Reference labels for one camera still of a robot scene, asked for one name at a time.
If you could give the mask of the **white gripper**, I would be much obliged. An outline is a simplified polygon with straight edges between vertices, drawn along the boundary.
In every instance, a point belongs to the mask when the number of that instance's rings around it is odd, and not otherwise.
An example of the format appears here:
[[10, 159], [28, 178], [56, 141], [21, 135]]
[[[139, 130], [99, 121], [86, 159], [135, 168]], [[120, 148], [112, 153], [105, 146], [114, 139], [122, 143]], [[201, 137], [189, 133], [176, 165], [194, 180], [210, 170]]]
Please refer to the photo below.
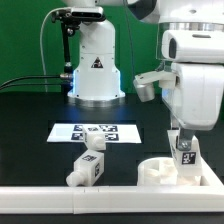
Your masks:
[[224, 92], [224, 66], [172, 63], [171, 69], [176, 83], [173, 89], [162, 90], [162, 99], [182, 127], [176, 148], [190, 151], [193, 130], [211, 130], [218, 120]]

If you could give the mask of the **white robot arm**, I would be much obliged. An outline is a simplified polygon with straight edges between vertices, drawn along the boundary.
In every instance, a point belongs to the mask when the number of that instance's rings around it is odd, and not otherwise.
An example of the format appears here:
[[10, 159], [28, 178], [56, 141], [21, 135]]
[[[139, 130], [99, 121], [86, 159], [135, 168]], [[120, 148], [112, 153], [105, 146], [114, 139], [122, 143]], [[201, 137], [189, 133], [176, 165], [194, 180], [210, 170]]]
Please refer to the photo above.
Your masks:
[[224, 0], [63, 0], [66, 16], [81, 25], [78, 67], [69, 97], [88, 106], [124, 97], [115, 66], [115, 28], [106, 6], [124, 5], [141, 22], [158, 26], [162, 69], [134, 78], [141, 101], [154, 98], [154, 82], [181, 131], [210, 130], [224, 93]]

